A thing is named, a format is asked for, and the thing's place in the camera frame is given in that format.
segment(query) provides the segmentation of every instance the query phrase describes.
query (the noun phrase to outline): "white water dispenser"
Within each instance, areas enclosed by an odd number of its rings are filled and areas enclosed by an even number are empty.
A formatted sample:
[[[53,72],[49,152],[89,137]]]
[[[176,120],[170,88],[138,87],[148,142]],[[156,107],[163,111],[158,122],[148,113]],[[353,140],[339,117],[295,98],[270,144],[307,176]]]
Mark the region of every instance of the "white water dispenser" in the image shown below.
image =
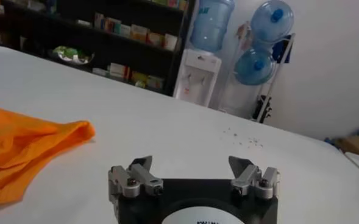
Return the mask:
[[[210,52],[185,49],[174,97],[208,107],[220,66],[221,59]]]

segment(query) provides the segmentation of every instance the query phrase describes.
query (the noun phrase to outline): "white label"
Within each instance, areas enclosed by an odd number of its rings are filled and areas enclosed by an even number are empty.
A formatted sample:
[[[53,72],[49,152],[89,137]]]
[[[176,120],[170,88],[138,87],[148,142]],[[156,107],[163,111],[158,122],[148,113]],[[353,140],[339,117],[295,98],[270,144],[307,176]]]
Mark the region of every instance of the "white label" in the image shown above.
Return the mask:
[[[212,207],[189,207],[167,216],[162,224],[244,224],[231,213]]]

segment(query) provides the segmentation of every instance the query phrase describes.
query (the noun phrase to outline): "black shelf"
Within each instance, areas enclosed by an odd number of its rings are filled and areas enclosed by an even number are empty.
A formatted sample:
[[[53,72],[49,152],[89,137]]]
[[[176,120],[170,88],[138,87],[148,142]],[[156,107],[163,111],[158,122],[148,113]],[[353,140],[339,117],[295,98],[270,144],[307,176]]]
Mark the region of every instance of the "black shelf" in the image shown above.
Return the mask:
[[[188,0],[185,11],[148,0],[58,0],[57,15],[36,12],[8,0],[2,0],[2,4],[5,15],[0,15],[0,30],[12,37],[9,47],[20,51],[19,37],[22,36],[38,42],[44,49],[68,46],[95,53],[88,66],[55,62],[88,72],[92,68],[107,69],[110,63],[127,65],[131,70],[164,78],[163,91],[151,90],[171,96],[185,43],[173,52],[76,21],[80,19],[93,25],[95,13],[101,13],[121,20],[122,24],[144,26],[151,32],[168,33],[185,41],[195,0]]]

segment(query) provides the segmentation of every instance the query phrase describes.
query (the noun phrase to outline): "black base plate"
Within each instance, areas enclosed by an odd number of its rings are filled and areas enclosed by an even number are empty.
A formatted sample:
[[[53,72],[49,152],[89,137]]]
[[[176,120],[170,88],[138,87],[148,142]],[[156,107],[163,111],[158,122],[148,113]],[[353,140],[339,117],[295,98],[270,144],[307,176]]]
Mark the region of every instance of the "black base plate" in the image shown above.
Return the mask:
[[[208,206],[231,213],[245,224],[276,224],[278,199],[239,197],[232,192],[231,180],[163,179],[158,197],[144,191],[137,198],[119,198],[119,224],[161,224],[165,217],[183,208]]]

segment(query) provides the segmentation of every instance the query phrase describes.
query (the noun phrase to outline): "cardboard box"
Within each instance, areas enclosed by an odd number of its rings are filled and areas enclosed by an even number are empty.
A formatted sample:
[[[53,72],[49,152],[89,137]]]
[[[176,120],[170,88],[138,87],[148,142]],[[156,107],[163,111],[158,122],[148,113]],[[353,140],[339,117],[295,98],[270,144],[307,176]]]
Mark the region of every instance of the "cardboard box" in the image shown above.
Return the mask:
[[[148,28],[133,24],[130,27],[130,37],[134,40],[138,40],[145,43],[147,40],[148,31]]]

